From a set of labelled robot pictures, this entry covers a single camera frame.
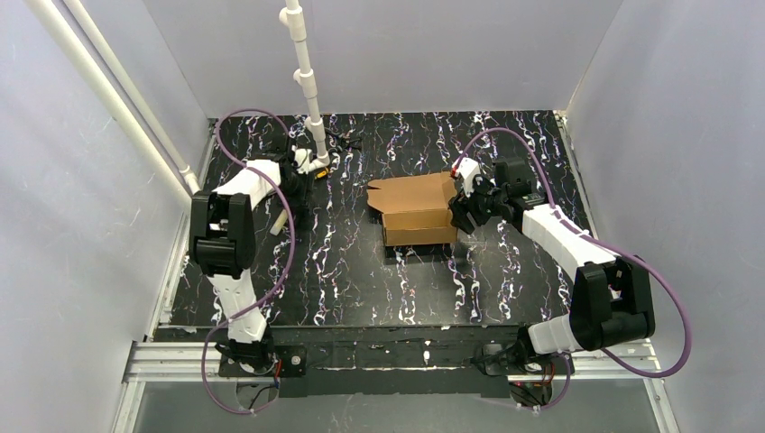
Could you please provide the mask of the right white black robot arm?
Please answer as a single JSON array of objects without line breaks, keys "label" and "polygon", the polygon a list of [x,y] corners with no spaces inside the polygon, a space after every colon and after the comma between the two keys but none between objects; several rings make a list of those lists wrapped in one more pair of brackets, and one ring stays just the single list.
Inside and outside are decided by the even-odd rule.
[{"label": "right white black robot arm", "polygon": [[526,163],[497,161],[493,176],[470,158],[454,164],[448,202],[452,225],[466,234],[501,217],[549,254],[573,280],[567,314],[522,327],[510,352],[527,361],[558,352],[594,351],[648,338],[655,318],[648,272],[590,243],[585,233],[532,188]]}]

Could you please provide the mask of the yellow marker pen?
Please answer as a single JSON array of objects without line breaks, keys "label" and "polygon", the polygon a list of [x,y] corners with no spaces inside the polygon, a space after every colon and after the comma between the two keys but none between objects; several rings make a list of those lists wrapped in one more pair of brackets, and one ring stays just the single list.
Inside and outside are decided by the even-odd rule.
[{"label": "yellow marker pen", "polygon": [[283,209],[272,224],[269,233],[271,235],[279,235],[287,223],[288,218],[289,217],[287,211]]}]

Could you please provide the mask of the brown cardboard box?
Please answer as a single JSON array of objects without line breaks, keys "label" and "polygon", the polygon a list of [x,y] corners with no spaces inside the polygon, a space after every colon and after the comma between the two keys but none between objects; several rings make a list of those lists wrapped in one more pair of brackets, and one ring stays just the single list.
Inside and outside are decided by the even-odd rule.
[{"label": "brown cardboard box", "polygon": [[455,196],[455,184],[447,171],[367,184],[367,204],[382,216],[387,247],[454,243],[457,229],[451,224],[448,203]]}]

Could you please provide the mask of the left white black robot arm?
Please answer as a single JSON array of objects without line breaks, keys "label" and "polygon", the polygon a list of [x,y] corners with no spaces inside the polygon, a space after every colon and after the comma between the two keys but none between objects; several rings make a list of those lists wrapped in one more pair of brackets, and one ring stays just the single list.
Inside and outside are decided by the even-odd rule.
[{"label": "left white black robot arm", "polygon": [[250,272],[256,252],[253,210],[273,192],[270,182],[254,170],[280,187],[294,212],[307,205],[311,178],[304,168],[311,157],[312,151],[305,149],[285,156],[265,154],[247,162],[228,182],[192,198],[189,257],[213,285],[228,321],[228,340],[216,344],[216,349],[254,369],[264,368],[275,357],[266,318],[258,308],[233,318],[256,302]]}]

